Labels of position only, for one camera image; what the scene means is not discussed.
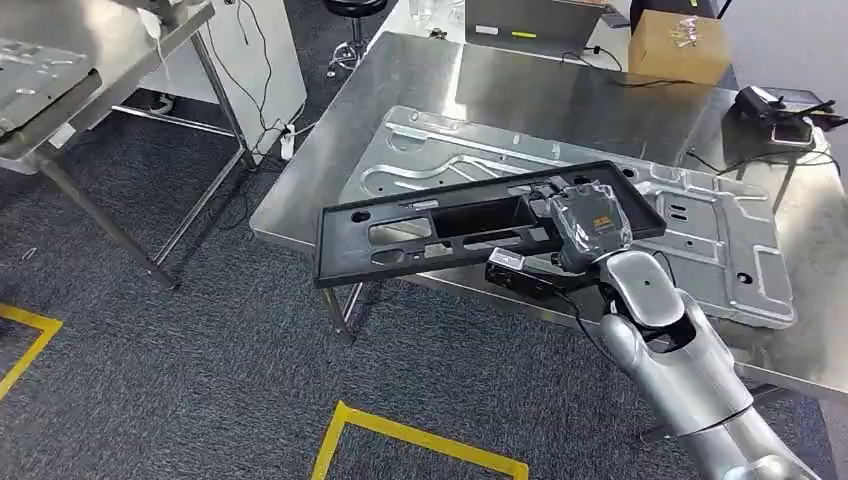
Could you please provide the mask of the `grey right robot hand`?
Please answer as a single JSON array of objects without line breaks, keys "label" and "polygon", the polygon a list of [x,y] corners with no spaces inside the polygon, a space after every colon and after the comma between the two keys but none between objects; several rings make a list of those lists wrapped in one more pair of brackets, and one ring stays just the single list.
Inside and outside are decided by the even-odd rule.
[{"label": "grey right robot hand", "polygon": [[633,243],[630,222],[607,184],[568,185],[551,177],[532,188],[529,202],[537,217],[552,221],[562,239],[558,262],[569,273],[584,273]]}]

